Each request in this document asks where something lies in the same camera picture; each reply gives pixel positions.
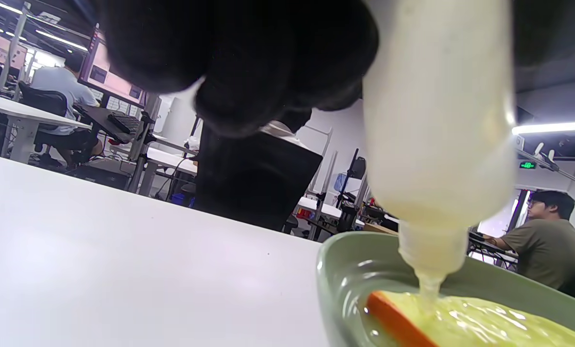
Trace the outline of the person's left hand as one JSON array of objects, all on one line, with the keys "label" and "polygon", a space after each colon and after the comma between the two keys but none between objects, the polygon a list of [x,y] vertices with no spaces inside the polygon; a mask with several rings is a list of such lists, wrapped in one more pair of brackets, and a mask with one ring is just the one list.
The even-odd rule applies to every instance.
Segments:
[{"label": "person's left hand", "polygon": [[506,133],[512,77],[575,52],[575,0],[96,0],[119,73],[245,137],[289,111],[364,99],[369,134],[483,121]]}]

